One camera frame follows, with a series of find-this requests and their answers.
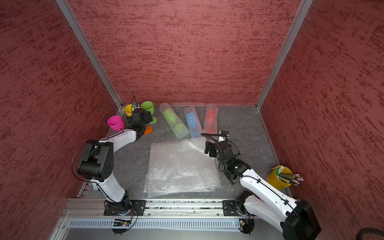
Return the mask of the red glass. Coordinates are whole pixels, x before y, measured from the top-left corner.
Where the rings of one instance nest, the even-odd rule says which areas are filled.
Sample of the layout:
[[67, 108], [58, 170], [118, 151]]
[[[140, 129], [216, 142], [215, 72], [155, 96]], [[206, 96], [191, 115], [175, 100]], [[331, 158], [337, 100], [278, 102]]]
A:
[[210, 103], [206, 107], [206, 114], [204, 120], [204, 133], [217, 134], [218, 133], [218, 111], [219, 107]]

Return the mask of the orange glass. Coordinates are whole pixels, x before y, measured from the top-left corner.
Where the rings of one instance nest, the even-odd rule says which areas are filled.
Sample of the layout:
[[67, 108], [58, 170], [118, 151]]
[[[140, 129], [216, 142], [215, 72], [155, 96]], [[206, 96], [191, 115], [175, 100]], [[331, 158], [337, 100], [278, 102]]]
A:
[[144, 132], [145, 135], [149, 135], [152, 132], [152, 127], [151, 126], [146, 126], [146, 130]]

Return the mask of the bright green wine glass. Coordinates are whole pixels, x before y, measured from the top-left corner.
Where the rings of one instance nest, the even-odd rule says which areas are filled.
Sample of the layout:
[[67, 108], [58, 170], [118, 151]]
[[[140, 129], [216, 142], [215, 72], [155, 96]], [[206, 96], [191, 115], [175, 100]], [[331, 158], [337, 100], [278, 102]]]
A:
[[154, 116], [155, 107], [153, 102], [145, 101], [141, 104], [141, 108], [151, 113], [153, 120], [150, 122], [150, 125], [154, 125], [157, 122], [157, 118]]

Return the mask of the yellow glass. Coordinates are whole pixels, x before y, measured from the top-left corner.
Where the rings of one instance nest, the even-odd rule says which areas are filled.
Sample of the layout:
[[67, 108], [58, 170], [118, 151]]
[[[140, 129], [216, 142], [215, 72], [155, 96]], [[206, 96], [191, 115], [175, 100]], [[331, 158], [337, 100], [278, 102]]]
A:
[[133, 107], [133, 105], [132, 105], [132, 104], [127, 105], [127, 106], [125, 107], [124, 111], [125, 111], [127, 117], [131, 117], [131, 116], [132, 116], [132, 113], [133, 113], [133, 111], [134, 111], [134, 107]]

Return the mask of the pink glass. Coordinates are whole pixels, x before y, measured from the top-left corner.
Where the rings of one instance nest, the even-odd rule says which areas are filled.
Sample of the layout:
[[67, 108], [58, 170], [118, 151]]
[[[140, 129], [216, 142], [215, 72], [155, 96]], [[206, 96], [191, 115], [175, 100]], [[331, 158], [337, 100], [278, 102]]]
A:
[[120, 116], [112, 116], [108, 119], [107, 124], [110, 128], [112, 128], [114, 131], [120, 132], [122, 129], [125, 128], [125, 124], [123, 119]]

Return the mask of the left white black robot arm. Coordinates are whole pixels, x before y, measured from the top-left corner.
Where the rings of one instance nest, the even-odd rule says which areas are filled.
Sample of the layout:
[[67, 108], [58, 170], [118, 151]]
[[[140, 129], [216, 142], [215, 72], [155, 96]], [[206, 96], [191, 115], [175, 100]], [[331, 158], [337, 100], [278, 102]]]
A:
[[126, 127], [120, 116], [108, 119], [108, 125], [118, 133], [99, 140], [88, 140], [78, 152], [82, 152], [77, 171], [71, 166], [75, 178], [90, 183], [106, 198], [105, 214], [118, 216], [134, 215], [128, 191], [123, 189], [114, 176], [114, 156], [122, 147], [139, 140], [153, 121], [153, 110], [146, 110], [133, 104]]

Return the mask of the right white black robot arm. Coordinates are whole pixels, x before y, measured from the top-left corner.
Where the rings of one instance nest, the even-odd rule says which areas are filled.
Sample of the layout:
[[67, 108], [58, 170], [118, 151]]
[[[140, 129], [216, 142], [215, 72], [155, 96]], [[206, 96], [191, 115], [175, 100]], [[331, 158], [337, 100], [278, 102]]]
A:
[[314, 240], [321, 232], [312, 206], [305, 200], [287, 196], [260, 177], [248, 164], [237, 159], [232, 142], [221, 134], [203, 134], [205, 153], [218, 160], [219, 169], [231, 184], [246, 190], [238, 196], [237, 211], [259, 217], [279, 230], [286, 240]]

